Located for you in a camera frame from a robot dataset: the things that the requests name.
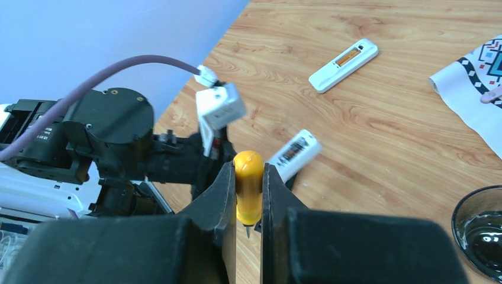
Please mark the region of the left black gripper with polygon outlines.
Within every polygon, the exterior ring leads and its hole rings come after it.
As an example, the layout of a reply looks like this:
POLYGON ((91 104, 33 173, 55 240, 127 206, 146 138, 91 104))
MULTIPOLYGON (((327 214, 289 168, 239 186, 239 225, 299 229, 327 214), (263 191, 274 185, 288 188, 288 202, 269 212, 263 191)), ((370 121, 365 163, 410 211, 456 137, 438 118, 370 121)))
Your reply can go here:
POLYGON ((153 136, 147 157, 147 178, 153 182, 191 185, 191 196, 197 198, 213 184, 223 164, 235 155, 226 127, 216 131, 208 156, 204 155, 199 131, 183 138, 169 130, 153 136))

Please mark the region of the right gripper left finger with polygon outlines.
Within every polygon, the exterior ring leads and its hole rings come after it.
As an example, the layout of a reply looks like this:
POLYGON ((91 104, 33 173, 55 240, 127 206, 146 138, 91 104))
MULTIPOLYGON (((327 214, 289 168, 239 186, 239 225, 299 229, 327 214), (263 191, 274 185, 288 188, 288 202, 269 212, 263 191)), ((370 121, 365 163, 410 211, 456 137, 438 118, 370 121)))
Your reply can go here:
POLYGON ((232 163, 177 214, 44 222, 5 283, 234 283, 232 163))

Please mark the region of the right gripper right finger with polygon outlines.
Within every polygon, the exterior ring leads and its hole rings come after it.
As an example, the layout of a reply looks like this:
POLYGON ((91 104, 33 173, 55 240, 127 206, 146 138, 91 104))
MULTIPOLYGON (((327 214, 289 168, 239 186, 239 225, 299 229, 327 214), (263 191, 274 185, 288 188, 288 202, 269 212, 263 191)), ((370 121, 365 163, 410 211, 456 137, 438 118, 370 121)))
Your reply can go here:
POLYGON ((307 208, 275 166, 263 174, 262 283, 468 283, 429 220, 307 208))

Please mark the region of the yellow handled screwdriver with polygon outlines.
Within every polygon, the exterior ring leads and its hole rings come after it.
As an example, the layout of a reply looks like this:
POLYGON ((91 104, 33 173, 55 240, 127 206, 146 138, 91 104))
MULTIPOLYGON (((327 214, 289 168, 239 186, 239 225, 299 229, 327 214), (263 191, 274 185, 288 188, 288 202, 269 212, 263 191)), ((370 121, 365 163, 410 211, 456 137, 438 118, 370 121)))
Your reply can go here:
POLYGON ((236 175, 236 217, 243 224, 247 237, 262 217, 262 179, 264 162, 259 153, 246 150, 233 159, 236 175))

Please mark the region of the white remote with QR code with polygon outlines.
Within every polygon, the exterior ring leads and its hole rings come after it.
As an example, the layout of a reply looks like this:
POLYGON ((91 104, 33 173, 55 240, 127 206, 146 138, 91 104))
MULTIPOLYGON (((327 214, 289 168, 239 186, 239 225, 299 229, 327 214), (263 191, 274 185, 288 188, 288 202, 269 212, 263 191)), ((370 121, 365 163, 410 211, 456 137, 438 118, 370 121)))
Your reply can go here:
POLYGON ((282 181, 286 183, 323 149, 320 142, 308 130, 299 131, 278 150, 267 162, 276 167, 282 181))

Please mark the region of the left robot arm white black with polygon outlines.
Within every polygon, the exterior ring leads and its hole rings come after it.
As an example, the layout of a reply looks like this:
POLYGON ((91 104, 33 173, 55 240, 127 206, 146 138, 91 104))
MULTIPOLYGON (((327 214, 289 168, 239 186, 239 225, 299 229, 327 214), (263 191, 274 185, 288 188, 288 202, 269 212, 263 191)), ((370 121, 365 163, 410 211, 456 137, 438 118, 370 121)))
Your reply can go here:
POLYGON ((99 194, 85 206, 90 217, 160 215, 167 210, 147 181, 191 186, 197 198, 236 155, 222 128, 204 155, 202 134, 155 134, 154 109, 127 88, 90 91, 4 163, 26 175, 74 185, 81 192, 92 164, 99 194))

